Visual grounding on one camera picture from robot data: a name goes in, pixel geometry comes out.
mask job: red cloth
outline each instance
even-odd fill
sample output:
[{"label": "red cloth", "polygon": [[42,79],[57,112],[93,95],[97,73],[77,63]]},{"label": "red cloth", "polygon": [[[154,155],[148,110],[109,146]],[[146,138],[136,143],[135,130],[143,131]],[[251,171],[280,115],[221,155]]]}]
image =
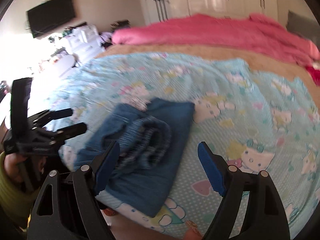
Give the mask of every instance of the red cloth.
[{"label": "red cloth", "polygon": [[306,66],[306,70],[309,72],[311,75],[313,81],[317,86],[320,86],[320,70],[314,69],[311,66]]},{"label": "red cloth", "polygon": [[287,32],[279,23],[261,14],[248,19],[223,19],[194,15],[122,29],[114,33],[114,44],[202,44],[229,46],[263,53],[286,63],[311,65],[320,58],[314,43]]}]

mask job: white drawer unit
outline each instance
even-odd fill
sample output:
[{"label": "white drawer unit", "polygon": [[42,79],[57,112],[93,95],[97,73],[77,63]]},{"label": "white drawer unit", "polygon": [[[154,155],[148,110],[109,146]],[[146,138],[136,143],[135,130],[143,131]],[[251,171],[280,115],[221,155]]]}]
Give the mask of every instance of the white drawer unit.
[{"label": "white drawer unit", "polygon": [[97,28],[94,25],[89,25],[79,29],[81,31],[83,41],[90,42],[92,38],[99,35]]},{"label": "white drawer unit", "polygon": [[99,41],[99,33],[94,25],[87,25],[73,30],[73,33],[62,38],[60,45],[73,55],[80,65],[86,64],[104,51]]}]

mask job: hello kitty bedsheet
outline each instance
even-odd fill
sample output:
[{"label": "hello kitty bedsheet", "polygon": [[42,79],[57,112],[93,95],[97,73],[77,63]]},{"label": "hello kitty bedsheet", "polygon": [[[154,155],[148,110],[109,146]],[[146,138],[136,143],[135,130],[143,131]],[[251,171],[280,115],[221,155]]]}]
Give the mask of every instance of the hello kitty bedsheet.
[{"label": "hello kitty bedsheet", "polygon": [[[242,171],[271,175],[295,237],[320,199],[318,149],[320,117],[302,81],[272,73],[250,72],[242,59],[206,61],[184,54],[142,53],[99,58],[63,81],[48,103],[71,107],[74,115],[51,123],[50,129],[77,122],[88,132],[67,141],[61,157],[72,169],[76,153],[119,102],[152,97],[195,103],[194,124],[172,190],[150,218],[101,192],[101,202],[141,225],[182,238],[191,220],[204,234],[221,201],[197,157],[205,141],[215,154]],[[243,201],[233,230],[245,215]]]}]

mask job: blue gripper pad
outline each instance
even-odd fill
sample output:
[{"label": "blue gripper pad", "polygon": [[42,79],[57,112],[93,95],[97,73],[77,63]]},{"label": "blue gripper pad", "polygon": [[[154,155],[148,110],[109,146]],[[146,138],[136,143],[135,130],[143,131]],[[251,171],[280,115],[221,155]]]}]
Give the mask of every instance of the blue gripper pad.
[{"label": "blue gripper pad", "polygon": [[213,153],[205,142],[198,145],[198,157],[214,191],[225,197],[227,189],[223,183],[223,174],[212,159]]},{"label": "blue gripper pad", "polygon": [[119,143],[116,142],[113,148],[110,150],[110,152],[106,156],[106,158],[101,163],[100,168],[95,174],[95,185],[93,188],[95,197],[101,191],[105,190],[107,183],[109,181],[109,178],[111,177],[111,174],[115,169],[115,166],[119,159],[119,155],[120,155],[120,145]]}]

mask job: metal screw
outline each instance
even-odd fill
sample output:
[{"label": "metal screw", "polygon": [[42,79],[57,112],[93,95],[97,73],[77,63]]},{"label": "metal screw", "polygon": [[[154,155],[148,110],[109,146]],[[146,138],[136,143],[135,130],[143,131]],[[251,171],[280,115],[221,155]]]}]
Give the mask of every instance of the metal screw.
[{"label": "metal screw", "polygon": [[229,171],[232,171],[232,172],[236,172],[238,170],[238,168],[234,165],[229,166],[228,169],[229,169]]},{"label": "metal screw", "polygon": [[81,171],[88,171],[90,169],[89,165],[83,165],[81,166]]},{"label": "metal screw", "polygon": [[269,176],[269,173],[267,173],[266,171],[261,171],[261,176],[266,178]]},{"label": "metal screw", "polygon": [[56,175],[57,175],[57,171],[56,170],[50,171],[50,173],[49,173],[50,177],[54,177]]}]

